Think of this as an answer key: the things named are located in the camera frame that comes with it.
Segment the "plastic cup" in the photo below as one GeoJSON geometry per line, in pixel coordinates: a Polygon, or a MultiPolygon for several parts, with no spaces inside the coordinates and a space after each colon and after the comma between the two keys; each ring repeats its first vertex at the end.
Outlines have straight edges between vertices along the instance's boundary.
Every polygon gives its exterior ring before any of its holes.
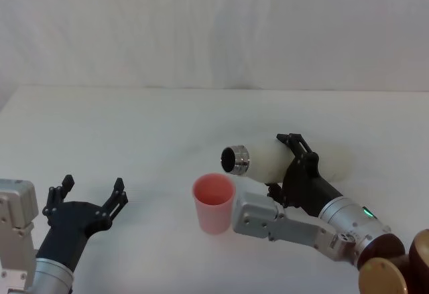
{"type": "Polygon", "coordinates": [[[234,183],[220,173],[208,173],[198,178],[192,188],[196,215],[203,231],[215,235],[226,231],[231,224],[234,183]]]}

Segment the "white bottle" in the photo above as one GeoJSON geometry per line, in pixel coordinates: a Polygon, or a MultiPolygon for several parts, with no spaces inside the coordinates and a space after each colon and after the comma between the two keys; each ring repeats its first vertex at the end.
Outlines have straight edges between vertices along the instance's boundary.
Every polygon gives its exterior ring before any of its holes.
{"type": "Polygon", "coordinates": [[[261,183],[283,182],[294,154],[277,139],[235,145],[223,150],[221,165],[225,172],[249,177],[261,183]]]}
{"type": "MultiPolygon", "coordinates": [[[[315,145],[317,149],[313,150],[320,156],[320,175],[331,182],[344,179],[350,171],[350,156],[336,145],[315,145]]],[[[221,165],[225,172],[233,175],[249,177],[261,183],[281,183],[294,158],[283,143],[268,139],[225,148],[221,165]]]]}

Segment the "green led light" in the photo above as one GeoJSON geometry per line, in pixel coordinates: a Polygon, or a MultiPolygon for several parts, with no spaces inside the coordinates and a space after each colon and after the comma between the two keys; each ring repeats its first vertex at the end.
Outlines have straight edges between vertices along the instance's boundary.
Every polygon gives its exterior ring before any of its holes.
{"type": "Polygon", "coordinates": [[[366,213],[366,215],[368,215],[369,217],[374,217],[374,215],[367,209],[363,209],[363,212],[366,213]]]}

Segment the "table surface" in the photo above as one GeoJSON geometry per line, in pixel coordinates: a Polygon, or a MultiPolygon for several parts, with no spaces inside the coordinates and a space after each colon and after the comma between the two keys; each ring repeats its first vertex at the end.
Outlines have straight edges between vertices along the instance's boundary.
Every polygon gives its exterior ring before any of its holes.
{"type": "MultiPolygon", "coordinates": [[[[67,173],[76,182],[68,200],[96,204],[124,179],[130,202],[88,242],[74,293],[354,294],[357,271],[312,248],[201,232],[191,185],[222,172],[227,145],[301,133],[335,163],[332,184],[409,246],[429,225],[428,109],[423,92],[23,86],[0,112],[0,177],[32,181],[39,208],[67,173]]],[[[34,222],[37,247],[48,225],[34,222]]]]}

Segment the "white fabric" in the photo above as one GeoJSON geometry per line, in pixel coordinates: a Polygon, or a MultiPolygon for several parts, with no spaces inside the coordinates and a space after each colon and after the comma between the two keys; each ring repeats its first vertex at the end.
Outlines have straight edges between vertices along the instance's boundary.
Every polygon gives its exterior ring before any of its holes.
{"type": "Polygon", "coordinates": [[[0,84],[429,90],[429,0],[0,0],[0,84]]]}

